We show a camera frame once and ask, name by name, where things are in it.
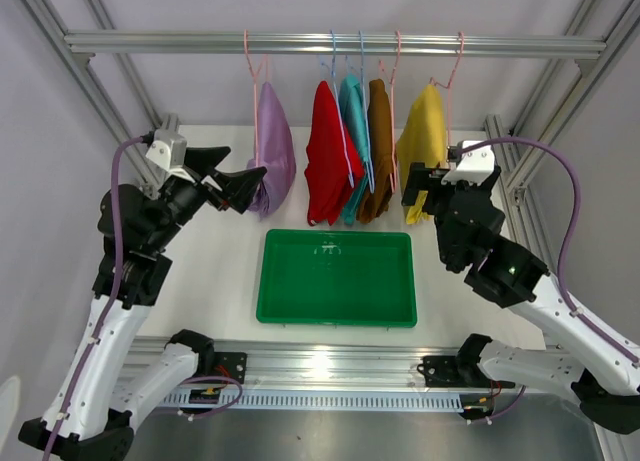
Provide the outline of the blue hanger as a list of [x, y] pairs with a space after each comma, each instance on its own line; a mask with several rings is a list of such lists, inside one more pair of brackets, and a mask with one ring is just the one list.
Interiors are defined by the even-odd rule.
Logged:
[[337, 39], [333, 31], [330, 37], [331, 63], [321, 62], [329, 79], [323, 79], [316, 89], [312, 131], [318, 140], [311, 142], [315, 144], [314, 160], [309, 164], [315, 164], [315, 171], [329, 187], [351, 195], [363, 168], [341, 116], [336, 83]]
[[346, 76], [343, 78], [339, 101], [341, 114], [343, 115], [351, 140], [358, 153], [360, 162], [366, 175], [366, 182], [370, 193], [375, 191], [375, 175], [373, 167], [373, 155], [369, 132], [369, 122], [366, 113], [366, 90], [364, 87], [364, 41], [360, 36], [361, 63], [360, 68], [355, 69], [345, 56]]

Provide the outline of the teal trousers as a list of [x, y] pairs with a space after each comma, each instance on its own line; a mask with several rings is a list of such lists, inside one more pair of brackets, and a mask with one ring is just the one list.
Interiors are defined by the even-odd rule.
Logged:
[[348, 74], [342, 80], [338, 101], [342, 119], [364, 171], [363, 175], [359, 175], [359, 181], [341, 214], [344, 223], [351, 226], [356, 221], [364, 194], [371, 190], [369, 176], [372, 173], [372, 155], [368, 121], [365, 119], [363, 88], [354, 74]]

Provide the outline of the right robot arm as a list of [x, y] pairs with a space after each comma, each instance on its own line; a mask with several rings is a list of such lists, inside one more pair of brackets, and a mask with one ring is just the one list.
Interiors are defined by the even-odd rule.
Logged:
[[451, 182], [450, 170], [414, 163], [402, 203], [425, 192], [420, 206], [434, 218], [446, 269], [463, 273], [473, 293], [535, 324], [563, 350], [525, 350], [473, 333], [449, 362], [424, 358], [419, 373], [429, 386], [531, 387], [577, 405], [609, 431], [638, 431], [638, 345], [563, 293], [541, 259], [501, 235], [505, 215], [491, 201], [500, 173], [495, 169], [481, 184]]

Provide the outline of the red trousers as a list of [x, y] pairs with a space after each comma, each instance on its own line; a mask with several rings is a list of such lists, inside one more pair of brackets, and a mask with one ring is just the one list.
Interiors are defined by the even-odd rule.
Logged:
[[326, 81], [315, 92], [306, 155], [307, 223], [333, 225], [363, 179], [364, 168]]

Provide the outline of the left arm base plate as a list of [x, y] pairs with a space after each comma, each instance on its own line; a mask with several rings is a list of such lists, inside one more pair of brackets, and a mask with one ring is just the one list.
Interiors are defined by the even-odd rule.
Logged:
[[244, 383], [248, 355], [244, 352], [216, 352], [210, 375], [224, 376]]

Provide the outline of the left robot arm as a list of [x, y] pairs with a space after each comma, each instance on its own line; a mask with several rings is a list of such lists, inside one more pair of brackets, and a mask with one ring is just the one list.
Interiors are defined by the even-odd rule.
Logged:
[[171, 268], [166, 247], [206, 204], [244, 213], [267, 172], [218, 170], [227, 147], [168, 148], [167, 180], [157, 198], [119, 181], [118, 148], [98, 230], [104, 256], [80, 344], [55, 400], [21, 426], [19, 440], [62, 460], [122, 460], [141, 424], [175, 388], [189, 383], [222, 390], [239, 379], [221, 369], [211, 338], [183, 329], [161, 357], [123, 390], [116, 384], [129, 348], [155, 306]]

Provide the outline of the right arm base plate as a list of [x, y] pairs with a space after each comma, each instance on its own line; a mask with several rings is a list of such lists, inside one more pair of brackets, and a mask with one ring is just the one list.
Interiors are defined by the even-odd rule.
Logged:
[[468, 386], [458, 369], [454, 356], [424, 356], [418, 366], [418, 371], [422, 374], [427, 387], [452, 388]]

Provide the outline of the purple trousers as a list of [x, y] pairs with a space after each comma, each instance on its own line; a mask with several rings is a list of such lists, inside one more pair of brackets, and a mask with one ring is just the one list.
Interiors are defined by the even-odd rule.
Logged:
[[280, 100], [268, 81], [262, 84], [258, 98], [256, 126], [258, 145], [247, 167], [265, 167], [267, 172], [249, 210], [263, 220], [281, 207], [296, 176], [291, 129]]

